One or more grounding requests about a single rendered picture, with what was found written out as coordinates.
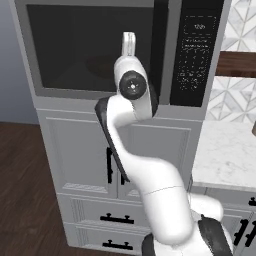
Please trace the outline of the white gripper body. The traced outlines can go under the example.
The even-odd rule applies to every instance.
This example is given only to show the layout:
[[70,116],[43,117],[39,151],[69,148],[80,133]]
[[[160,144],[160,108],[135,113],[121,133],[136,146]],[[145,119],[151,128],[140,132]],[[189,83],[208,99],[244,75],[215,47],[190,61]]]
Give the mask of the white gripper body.
[[122,38],[122,55],[134,56],[136,49],[136,36],[133,32],[124,32]]

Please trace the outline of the microwave door with dark window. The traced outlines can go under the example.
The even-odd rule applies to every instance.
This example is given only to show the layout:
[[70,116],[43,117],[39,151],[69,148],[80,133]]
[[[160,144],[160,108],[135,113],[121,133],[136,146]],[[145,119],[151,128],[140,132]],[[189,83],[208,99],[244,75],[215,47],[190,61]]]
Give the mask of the microwave door with dark window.
[[161,89],[168,0],[14,0],[35,94],[112,94],[125,32],[156,92]]

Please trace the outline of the grey black microwave oven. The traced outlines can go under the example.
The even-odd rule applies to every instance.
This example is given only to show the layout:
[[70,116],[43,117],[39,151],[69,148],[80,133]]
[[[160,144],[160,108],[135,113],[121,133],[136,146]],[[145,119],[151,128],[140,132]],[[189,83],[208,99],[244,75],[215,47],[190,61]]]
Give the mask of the grey black microwave oven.
[[[163,105],[199,108],[215,72],[221,19],[228,0],[168,0],[161,89]],[[96,98],[115,94],[101,92]]]

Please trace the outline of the grey counter cupboard door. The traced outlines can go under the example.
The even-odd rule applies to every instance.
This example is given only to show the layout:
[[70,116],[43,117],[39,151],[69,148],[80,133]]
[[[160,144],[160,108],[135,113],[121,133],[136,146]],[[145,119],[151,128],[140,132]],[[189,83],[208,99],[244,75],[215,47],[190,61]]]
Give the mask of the grey counter cupboard door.
[[[247,219],[249,221],[247,228],[237,246],[233,244],[235,237],[234,234],[239,231],[241,219]],[[256,212],[238,209],[225,209],[222,224],[229,231],[233,244],[234,256],[256,256],[256,236],[254,237],[250,247],[245,247],[247,238],[246,234],[250,234],[253,229],[252,222],[256,220]]]

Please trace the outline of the grey counter drawer front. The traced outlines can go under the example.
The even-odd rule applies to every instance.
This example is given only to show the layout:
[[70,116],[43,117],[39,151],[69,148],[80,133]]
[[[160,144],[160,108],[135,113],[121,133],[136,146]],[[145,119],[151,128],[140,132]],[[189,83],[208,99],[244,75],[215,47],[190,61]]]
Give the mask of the grey counter drawer front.
[[256,200],[256,192],[208,188],[206,190],[206,194],[210,197],[218,199],[219,201],[225,204],[254,207],[256,209],[256,206],[250,206],[248,204],[251,197],[255,197]]

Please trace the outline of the brown wooden wall shelf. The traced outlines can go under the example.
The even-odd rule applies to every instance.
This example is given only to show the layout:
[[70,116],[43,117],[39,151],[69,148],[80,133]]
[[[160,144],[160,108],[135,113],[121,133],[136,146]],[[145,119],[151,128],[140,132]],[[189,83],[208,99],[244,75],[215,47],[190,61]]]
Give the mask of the brown wooden wall shelf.
[[256,53],[221,51],[215,75],[256,78]]

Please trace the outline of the grey tall cabinet frame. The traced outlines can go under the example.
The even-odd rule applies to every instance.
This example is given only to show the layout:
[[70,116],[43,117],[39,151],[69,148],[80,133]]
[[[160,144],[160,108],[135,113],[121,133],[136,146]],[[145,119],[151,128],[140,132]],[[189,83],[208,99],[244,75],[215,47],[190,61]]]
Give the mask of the grey tall cabinet frame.
[[[99,228],[117,230],[117,231],[133,231],[138,233],[145,233],[146,235],[151,233],[150,226],[149,227],[128,226],[125,224],[104,223],[101,221],[99,222],[87,221],[85,223],[73,223],[65,220],[66,213],[68,212],[67,208],[69,207],[70,198],[105,200],[112,203],[141,205],[143,210],[144,210],[144,207],[140,198],[139,191],[134,183],[126,182],[125,185],[121,185],[121,172],[116,164],[113,154],[111,156],[111,160],[112,160],[111,163],[112,163],[112,169],[114,169],[112,170],[113,174],[116,175],[116,188],[117,188],[117,196],[115,198],[84,196],[80,194],[67,194],[62,192],[60,188],[59,175],[56,171],[56,158],[54,155],[54,150],[52,149],[52,145],[51,145],[51,138],[50,138],[47,119],[48,118],[64,118],[64,119],[75,119],[75,120],[89,120],[89,121],[97,121],[98,124],[100,125],[95,112],[95,106],[99,99],[105,98],[105,97],[111,97],[111,96],[105,96],[105,97],[100,97],[96,100],[90,100],[90,99],[82,99],[82,98],[43,97],[43,96],[36,95],[34,92],[34,87],[32,85],[30,68],[28,65],[25,45],[24,45],[22,34],[21,34],[21,28],[19,25],[16,8],[14,6],[14,1],[9,0],[9,3],[10,3],[12,15],[13,15],[15,28],[17,31],[18,41],[19,41],[19,45],[22,53],[26,75],[29,82],[30,93],[31,93],[33,104],[39,119],[39,125],[42,132],[42,137],[43,137],[43,141],[46,149],[47,158],[49,161],[50,171],[51,171],[51,175],[54,183],[55,192],[57,195],[57,201],[58,201],[58,205],[59,205],[59,209],[62,217],[62,223],[64,226],[67,242],[69,243],[69,245],[73,247],[117,252],[117,253],[123,253],[123,254],[132,254],[134,256],[142,256],[141,249],[139,251],[133,252],[133,251],[99,247],[99,246],[82,246],[78,241],[76,226],[99,227]],[[231,0],[228,0],[224,9],[224,15],[221,19],[221,22],[224,26],[223,30],[221,30],[220,32],[222,38],[225,30],[225,24],[227,21],[230,5],[231,5]],[[217,57],[212,62],[212,66],[215,71],[216,71],[216,65],[219,57],[221,42],[222,42],[222,39],[216,46],[215,52]],[[214,75],[215,75],[215,72],[209,78],[210,84],[208,89],[206,90],[206,93],[203,99],[203,104],[201,107],[196,108],[196,107],[189,107],[189,106],[163,105],[160,103],[157,97],[158,109],[154,117],[151,119],[130,124],[130,125],[168,126],[168,127],[175,127],[175,128],[189,130],[189,138],[188,138],[186,155],[185,155],[185,167],[186,167],[186,170],[188,171],[190,179],[189,179],[188,188],[184,187],[186,191],[189,193],[194,193],[191,189],[192,183],[193,183],[192,169],[194,165],[196,151],[198,148],[198,142],[201,134],[203,121],[206,115],[206,110],[207,110],[207,105],[209,101],[209,96],[212,88]]]

